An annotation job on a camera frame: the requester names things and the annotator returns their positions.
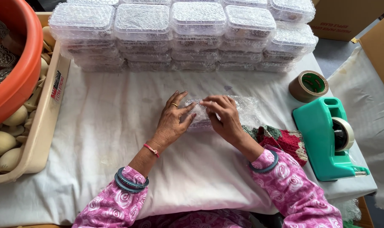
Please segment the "pink floral sleeve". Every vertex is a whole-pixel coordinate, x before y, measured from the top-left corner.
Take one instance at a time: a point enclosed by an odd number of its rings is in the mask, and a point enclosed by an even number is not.
[[[123,177],[136,184],[144,184],[145,178],[126,166]],[[129,227],[140,211],[148,189],[139,193],[122,190],[113,180],[76,217],[72,228],[80,227]]]
[[[266,173],[250,172],[286,217],[283,228],[342,228],[340,211],[327,202],[323,189],[307,179],[299,163],[289,154],[266,145],[265,151],[252,163],[253,167],[264,169],[274,162],[269,150],[278,154],[276,166]]]

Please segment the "red thread bracelet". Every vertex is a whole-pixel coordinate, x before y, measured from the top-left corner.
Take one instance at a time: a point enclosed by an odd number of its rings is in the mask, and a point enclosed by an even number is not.
[[[153,152],[158,158],[159,158],[159,154],[158,154],[158,151],[157,150],[154,150],[153,148],[151,148],[149,145],[147,144],[144,144],[143,145],[144,147],[148,148],[151,152]]]

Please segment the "bangle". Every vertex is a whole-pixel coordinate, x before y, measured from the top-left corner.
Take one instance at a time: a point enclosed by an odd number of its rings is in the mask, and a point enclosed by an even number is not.
[[[133,187],[133,188],[135,188],[135,189],[139,189],[139,188],[144,189],[144,188],[147,187],[148,184],[150,183],[149,180],[148,180],[148,177],[145,179],[145,183],[142,184],[142,185],[140,185],[140,184],[136,184],[136,183],[133,183],[133,182],[127,180],[126,178],[123,177],[123,174],[121,173],[121,172],[123,171],[123,169],[124,169],[124,167],[118,169],[116,175],[118,176],[118,178],[119,178],[120,180],[122,180],[122,181],[123,181],[125,184],[127,184],[128,186]]]
[[[270,151],[270,152],[273,154],[275,159],[273,160],[273,163],[269,167],[267,167],[265,169],[257,169],[254,166],[252,166],[252,164],[250,163],[249,164],[250,169],[252,171],[256,172],[256,173],[265,173],[265,172],[270,171],[271,169],[273,169],[276,166],[276,163],[278,163],[279,157],[278,157],[278,154],[275,151]]]
[[[158,158],[159,158],[159,154],[158,154],[158,151],[157,150],[154,150],[153,148],[151,148],[149,145],[145,144],[143,145],[144,147],[148,148],[151,152],[153,152]]]
[[[124,186],[124,185],[120,182],[120,180],[118,179],[118,175],[117,175],[117,173],[116,173],[115,176],[114,176],[114,181],[116,182],[116,184],[117,184],[117,186],[118,186],[119,188],[121,188],[121,189],[123,189],[123,190],[125,190],[125,191],[127,191],[127,192],[131,192],[131,193],[139,193],[139,192],[141,192],[141,191],[144,190],[144,188],[140,188],[140,189],[130,189],[130,188]]]

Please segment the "woman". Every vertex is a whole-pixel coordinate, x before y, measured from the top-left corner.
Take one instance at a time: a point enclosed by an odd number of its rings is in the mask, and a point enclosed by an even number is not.
[[[250,228],[249,212],[235,209],[182,212],[136,220],[147,195],[146,177],[159,155],[189,127],[196,114],[179,118],[196,105],[178,108],[187,91],[176,91],[167,101],[157,130],[128,166],[93,199],[75,219],[78,227],[157,228]],[[323,190],[306,178],[300,165],[287,153],[271,146],[262,148],[241,127],[236,103],[227,96],[209,96],[206,107],[214,130],[250,161],[247,168],[254,181],[264,188],[280,213],[284,228],[341,228],[340,211],[331,206]]]

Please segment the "dark blue bangle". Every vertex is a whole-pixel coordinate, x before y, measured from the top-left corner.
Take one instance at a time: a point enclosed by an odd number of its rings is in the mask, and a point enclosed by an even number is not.
[[[129,180],[127,180],[126,178],[123,177],[123,174],[121,173],[123,171],[124,167],[118,169],[117,171],[117,174],[118,174],[118,177],[125,183],[127,184],[128,186],[131,186],[135,189],[138,189],[138,188],[145,188],[148,186],[148,184],[150,183],[150,181],[148,180],[148,177],[145,179],[145,183],[140,185],[140,184],[136,184],[136,183],[133,183]]]
[[[131,193],[139,193],[141,192],[142,190],[144,190],[144,188],[140,188],[140,189],[130,189],[126,186],[124,186],[122,184],[122,182],[119,180],[119,177],[117,175],[117,173],[114,175],[114,181],[116,182],[117,186],[125,191],[128,191],[128,192],[131,192]]]
[[[273,154],[275,159],[274,159],[273,163],[269,167],[267,167],[265,169],[257,169],[255,167],[253,167],[252,164],[250,163],[250,169],[252,171],[254,171],[254,172],[257,172],[257,173],[265,173],[265,172],[270,171],[271,169],[273,169],[276,166],[276,163],[278,163],[279,157],[278,157],[278,154],[275,151],[270,151],[270,152]]]

